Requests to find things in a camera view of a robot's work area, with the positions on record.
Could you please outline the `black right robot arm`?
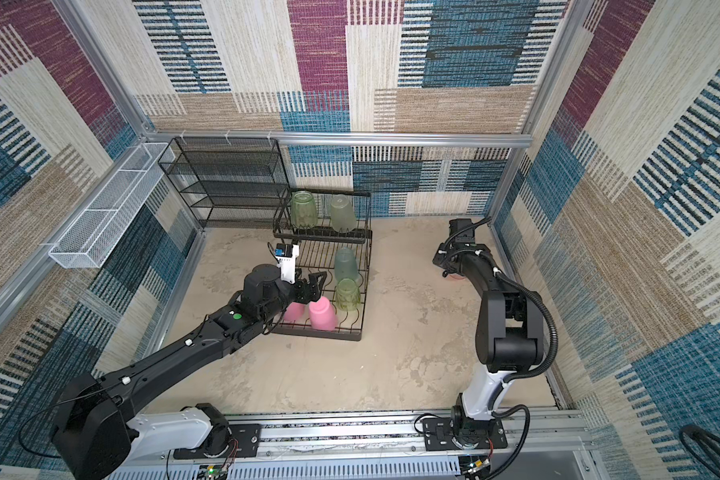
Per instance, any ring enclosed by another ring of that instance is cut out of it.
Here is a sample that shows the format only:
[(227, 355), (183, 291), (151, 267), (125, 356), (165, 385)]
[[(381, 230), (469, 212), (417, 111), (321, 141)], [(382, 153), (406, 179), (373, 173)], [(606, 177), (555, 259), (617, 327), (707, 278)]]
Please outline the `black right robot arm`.
[(468, 279), (475, 288), (479, 311), (475, 330), (478, 365), (469, 386), (451, 409), (451, 432), (464, 449), (493, 443), (498, 438), (498, 407), (512, 383), (526, 378), (543, 363), (545, 319), (539, 307), (508, 280), (490, 249), (475, 239), (486, 218), (449, 221), (449, 236), (437, 248), (433, 264), (443, 275)]

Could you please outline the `opaque pink cup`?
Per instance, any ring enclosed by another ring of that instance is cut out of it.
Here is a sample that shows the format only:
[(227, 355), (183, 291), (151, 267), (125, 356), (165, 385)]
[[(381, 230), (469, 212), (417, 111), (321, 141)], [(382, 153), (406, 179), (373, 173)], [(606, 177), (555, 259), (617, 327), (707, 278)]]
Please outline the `opaque pink cup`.
[(336, 311), (331, 301), (321, 296), (317, 301), (308, 304), (311, 327), (318, 331), (332, 331), (338, 325)]

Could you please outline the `black mesh shelf rack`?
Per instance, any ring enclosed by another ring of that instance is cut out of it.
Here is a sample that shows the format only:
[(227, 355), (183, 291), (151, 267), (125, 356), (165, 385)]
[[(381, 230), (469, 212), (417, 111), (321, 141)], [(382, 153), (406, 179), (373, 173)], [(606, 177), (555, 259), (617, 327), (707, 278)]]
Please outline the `black mesh shelf rack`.
[(269, 228), (290, 188), (272, 139), (179, 136), (158, 165), (203, 228)]

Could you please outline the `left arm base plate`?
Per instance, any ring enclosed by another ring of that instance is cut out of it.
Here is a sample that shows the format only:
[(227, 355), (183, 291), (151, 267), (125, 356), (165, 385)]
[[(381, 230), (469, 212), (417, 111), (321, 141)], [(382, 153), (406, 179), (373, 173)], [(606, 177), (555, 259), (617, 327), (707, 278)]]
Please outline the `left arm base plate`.
[(253, 458), (258, 453), (261, 424), (232, 424), (214, 428), (209, 437), (195, 449), (178, 449), (175, 460), (225, 460)]

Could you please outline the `aluminium front rail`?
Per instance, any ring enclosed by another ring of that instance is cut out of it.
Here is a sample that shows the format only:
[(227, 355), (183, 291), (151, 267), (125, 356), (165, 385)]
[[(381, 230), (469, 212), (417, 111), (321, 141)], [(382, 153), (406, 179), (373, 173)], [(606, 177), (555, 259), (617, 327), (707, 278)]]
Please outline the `aluminium front rail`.
[[(520, 438), (516, 414), (498, 430), (501, 445), (461, 450), (445, 435), (424, 434), (415, 410), (232, 415), (237, 430), (252, 426), (243, 446), (255, 447), (224, 466), (219, 459), (177, 459), (166, 453), (132, 460), (115, 479), (462, 479), (483, 463), (484, 478), (501, 466)], [(604, 461), (577, 410), (534, 407), (530, 430), (504, 479), (605, 479)]]

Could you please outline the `teal frosted cup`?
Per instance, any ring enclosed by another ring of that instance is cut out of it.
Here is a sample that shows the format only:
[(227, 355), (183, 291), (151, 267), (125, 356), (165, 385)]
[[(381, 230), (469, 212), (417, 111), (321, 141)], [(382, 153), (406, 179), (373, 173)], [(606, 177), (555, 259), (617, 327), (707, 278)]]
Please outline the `teal frosted cup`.
[(337, 250), (334, 260), (334, 273), (336, 280), (340, 282), (350, 279), (359, 282), (361, 275), (354, 251), (349, 247), (341, 247)]

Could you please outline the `pale frosted green cup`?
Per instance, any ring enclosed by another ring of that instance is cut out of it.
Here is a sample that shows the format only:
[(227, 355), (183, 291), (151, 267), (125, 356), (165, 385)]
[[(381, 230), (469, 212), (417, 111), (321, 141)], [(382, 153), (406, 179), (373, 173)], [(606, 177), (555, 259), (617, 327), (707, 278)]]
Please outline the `pale frosted green cup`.
[(356, 228), (353, 200), (344, 194), (332, 195), (329, 201), (330, 224), (338, 233), (348, 233)]

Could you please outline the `black two-tier dish rack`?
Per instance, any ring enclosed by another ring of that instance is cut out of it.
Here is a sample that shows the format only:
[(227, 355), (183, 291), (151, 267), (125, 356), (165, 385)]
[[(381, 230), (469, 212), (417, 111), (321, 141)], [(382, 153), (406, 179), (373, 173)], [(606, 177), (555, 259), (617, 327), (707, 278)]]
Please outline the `black two-tier dish rack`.
[(312, 190), (317, 211), (316, 225), (299, 228), (292, 213), (296, 191), (287, 189), (278, 195), (278, 204), (273, 218), (273, 234), (280, 243), (297, 243), (300, 254), (295, 262), (297, 271), (305, 278), (310, 273), (324, 272), (327, 278), (323, 295), (332, 301), (335, 298), (339, 277), (336, 273), (336, 259), (352, 253), (357, 265), (360, 302), (352, 311), (336, 309), (337, 325), (332, 330), (317, 330), (311, 325), (309, 312), (301, 318), (281, 320), (273, 329), (277, 334), (324, 338), (358, 342), (362, 339), (364, 326), (364, 308), (370, 280), (371, 247), (373, 232), (371, 229), (371, 194), (364, 191), (346, 192), (352, 211), (355, 214), (355, 226), (348, 232), (338, 232), (331, 225), (331, 201), (340, 196), (340, 191)]

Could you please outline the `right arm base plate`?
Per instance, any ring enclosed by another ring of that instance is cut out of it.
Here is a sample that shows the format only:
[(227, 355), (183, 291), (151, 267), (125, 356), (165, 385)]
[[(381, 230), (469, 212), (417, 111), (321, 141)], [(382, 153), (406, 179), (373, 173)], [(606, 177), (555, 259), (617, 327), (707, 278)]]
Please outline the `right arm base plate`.
[(426, 417), (415, 422), (423, 435), (427, 451), (491, 450), (508, 447), (500, 420), (478, 421), (477, 426), (461, 426), (454, 431), (449, 418)]

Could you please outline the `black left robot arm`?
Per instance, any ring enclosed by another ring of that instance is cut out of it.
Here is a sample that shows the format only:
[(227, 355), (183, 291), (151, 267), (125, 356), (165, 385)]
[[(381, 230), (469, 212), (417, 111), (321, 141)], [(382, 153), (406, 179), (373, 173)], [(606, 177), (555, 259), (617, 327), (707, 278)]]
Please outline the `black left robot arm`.
[(199, 404), (175, 413), (146, 414), (162, 393), (206, 365), (271, 330), (293, 303), (321, 298), (327, 274), (288, 282), (279, 267), (256, 266), (242, 290), (196, 328), (153, 354), (94, 377), (83, 373), (61, 391), (51, 442), (77, 479), (104, 479), (122, 464), (170, 450), (206, 447), (225, 453), (231, 436), (220, 412)]

